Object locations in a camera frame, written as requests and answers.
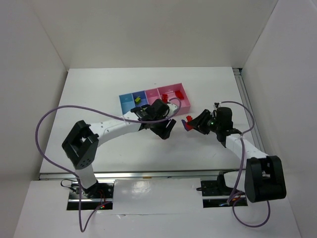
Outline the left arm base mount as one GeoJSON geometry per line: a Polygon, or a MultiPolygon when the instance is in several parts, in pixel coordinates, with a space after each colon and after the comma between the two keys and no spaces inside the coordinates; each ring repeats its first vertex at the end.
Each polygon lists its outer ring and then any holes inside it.
{"type": "MultiPolygon", "coordinates": [[[[78,211],[79,208],[79,184],[74,179],[63,179],[60,186],[69,191],[67,207],[68,211],[78,211]]],[[[100,210],[113,209],[113,193],[114,181],[113,180],[100,180],[99,187],[94,193],[88,194],[82,189],[82,210],[94,210],[100,206],[100,210]]]]}

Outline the dark blue lego plate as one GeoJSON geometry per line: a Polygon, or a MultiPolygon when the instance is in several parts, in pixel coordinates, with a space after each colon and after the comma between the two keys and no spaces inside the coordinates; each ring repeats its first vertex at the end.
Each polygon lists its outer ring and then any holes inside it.
{"type": "Polygon", "coordinates": [[[188,128],[187,128],[187,122],[185,121],[185,120],[181,120],[182,121],[182,124],[183,124],[183,126],[184,126],[184,129],[187,131],[188,130],[188,128]]]}

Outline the small red lego brick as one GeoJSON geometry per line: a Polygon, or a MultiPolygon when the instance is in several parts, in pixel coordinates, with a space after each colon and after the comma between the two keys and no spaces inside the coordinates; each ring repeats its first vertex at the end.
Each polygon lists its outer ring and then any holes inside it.
{"type": "Polygon", "coordinates": [[[168,102],[168,95],[167,94],[162,94],[162,100],[163,102],[167,103],[168,102]]]}

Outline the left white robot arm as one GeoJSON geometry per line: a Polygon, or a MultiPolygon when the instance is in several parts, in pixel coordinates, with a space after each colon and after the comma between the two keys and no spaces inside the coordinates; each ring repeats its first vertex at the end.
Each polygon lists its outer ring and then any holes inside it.
{"type": "Polygon", "coordinates": [[[102,189],[92,166],[99,146],[143,129],[150,129],[166,140],[176,124],[176,120],[169,117],[178,111],[177,105],[157,99],[151,105],[132,108],[117,119],[93,124],[78,121],[63,141],[62,148],[79,176],[85,195],[93,197],[102,189]]]}

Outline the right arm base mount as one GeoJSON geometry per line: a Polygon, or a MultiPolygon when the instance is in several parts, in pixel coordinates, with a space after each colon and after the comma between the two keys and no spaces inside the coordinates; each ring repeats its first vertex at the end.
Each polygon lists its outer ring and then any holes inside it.
{"type": "Polygon", "coordinates": [[[248,206],[244,194],[234,197],[227,203],[232,192],[232,188],[225,185],[224,174],[227,172],[229,171],[220,171],[216,178],[202,180],[200,187],[196,188],[196,191],[202,194],[204,208],[232,207],[234,202],[236,206],[248,206]]]}

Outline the lime green lego brick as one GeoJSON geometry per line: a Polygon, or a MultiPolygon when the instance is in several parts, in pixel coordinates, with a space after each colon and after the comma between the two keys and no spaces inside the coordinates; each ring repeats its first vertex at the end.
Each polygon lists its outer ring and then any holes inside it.
{"type": "Polygon", "coordinates": [[[140,104],[141,103],[141,98],[140,97],[136,97],[134,99],[134,102],[135,102],[136,105],[140,104]]]}

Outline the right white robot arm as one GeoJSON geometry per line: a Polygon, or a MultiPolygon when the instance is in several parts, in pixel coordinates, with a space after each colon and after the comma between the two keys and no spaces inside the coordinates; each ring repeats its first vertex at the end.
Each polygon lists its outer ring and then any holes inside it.
{"type": "Polygon", "coordinates": [[[202,134],[215,133],[218,142],[240,159],[242,168],[223,175],[225,186],[232,188],[229,199],[236,191],[245,193],[252,203],[286,197],[281,159],[262,152],[246,140],[243,133],[233,127],[230,108],[204,110],[198,117],[188,116],[187,120],[186,126],[190,129],[202,134]]]}

